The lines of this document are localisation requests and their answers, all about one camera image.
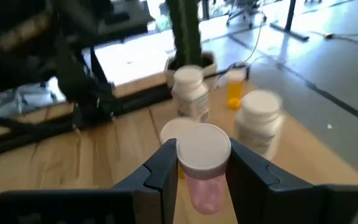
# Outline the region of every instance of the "bottle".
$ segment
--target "bottle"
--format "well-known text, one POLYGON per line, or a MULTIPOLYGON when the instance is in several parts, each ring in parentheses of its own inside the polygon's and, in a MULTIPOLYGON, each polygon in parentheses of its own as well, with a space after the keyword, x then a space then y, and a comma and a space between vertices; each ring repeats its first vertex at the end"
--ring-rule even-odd
MULTIPOLYGON (((160 142, 164 144, 171 138, 178 138, 181 133, 191 129, 196 122, 190 118, 182 117, 170 120, 161 130, 160 142)), ((179 178, 184 179, 183 170, 179 167, 179 178)))
POLYGON ((178 137, 179 164, 197 212, 212 215, 224 208, 224 173, 230 152, 229 137, 212 124, 196 124, 178 137))
POLYGON ((227 107, 237 110, 241 106, 242 86, 246 73, 242 69, 232 69, 224 77, 226 78, 227 107))
POLYGON ((267 90, 255 90, 241 99, 236 114, 236 134, 239 142, 251 151, 271 160, 277 152, 284 115, 282 99, 267 90))
POLYGON ((178 106, 178 114, 207 122, 208 87, 203 83, 203 70, 196 65, 185 65, 175 72, 173 79, 172 96, 178 106))

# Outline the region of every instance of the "pink pill bottle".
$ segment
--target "pink pill bottle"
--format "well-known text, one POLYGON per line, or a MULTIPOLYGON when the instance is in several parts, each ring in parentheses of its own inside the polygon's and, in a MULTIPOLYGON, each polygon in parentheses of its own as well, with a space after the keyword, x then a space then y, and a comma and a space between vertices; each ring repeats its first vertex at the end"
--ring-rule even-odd
POLYGON ((195 210, 213 215, 224 208, 231 152, 227 134, 211 124, 196 124, 177 137, 177 155, 195 210))

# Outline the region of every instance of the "wooden table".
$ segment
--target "wooden table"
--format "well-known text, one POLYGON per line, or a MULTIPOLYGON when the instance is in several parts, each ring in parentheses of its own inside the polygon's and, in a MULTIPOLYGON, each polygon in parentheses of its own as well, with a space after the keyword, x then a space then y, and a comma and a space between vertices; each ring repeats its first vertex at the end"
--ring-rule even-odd
MULTIPOLYGON (((119 86, 122 96, 165 81, 158 74, 119 86)), ((244 84, 244 92, 255 89, 244 84)), ((234 136, 235 111, 226 108, 225 89, 209 93, 210 123, 234 136)), ((64 103, 16 119, 39 122, 69 113, 64 103)), ((117 118, 100 127, 62 134, 0 155, 0 192, 11 189, 110 188, 145 162, 159 147, 158 134, 177 115, 166 101, 117 118)), ((313 184, 358 184, 358 172, 320 142, 289 114, 278 153, 272 162, 313 184)), ((184 180, 178 182, 175 223, 236 223, 228 190, 223 212, 213 216, 197 213, 184 180)))

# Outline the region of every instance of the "cactus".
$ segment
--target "cactus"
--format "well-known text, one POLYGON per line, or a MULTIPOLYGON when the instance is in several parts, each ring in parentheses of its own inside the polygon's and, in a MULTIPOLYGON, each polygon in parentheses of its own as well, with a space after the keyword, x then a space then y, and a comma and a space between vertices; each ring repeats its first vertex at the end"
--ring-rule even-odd
POLYGON ((202 67, 197 0, 166 0, 175 37, 176 65, 202 67))

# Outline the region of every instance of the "white bottle lid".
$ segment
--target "white bottle lid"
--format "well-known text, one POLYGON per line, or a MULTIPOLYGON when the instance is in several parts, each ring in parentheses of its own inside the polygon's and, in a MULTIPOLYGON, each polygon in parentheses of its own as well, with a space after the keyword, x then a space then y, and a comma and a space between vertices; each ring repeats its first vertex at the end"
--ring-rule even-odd
POLYGON ((241 99, 245 113, 265 118, 278 114, 282 106, 280 96, 268 90, 254 90, 241 99))
POLYGON ((175 118, 170 120, 161 130, 161 143, 163 144, 168 139, 179 137, 181 133, 191 129, 195 124, 196 122, 191 118, 175 118))
POLYGON ((203 82, 203 69, 197 65, 185 65, 173 75, 175 84, 180 86, 196 86, 203 82))
POLYGON ((246 73, 243 69, 231 69, 225 75, 226 82, 242 82, 246 79, 246 73))
POLYGON ((196 124, 177 139, 177 155, 184 173, 199 180, 224 174, 231 143, 222 129, 212 124, 196 124))

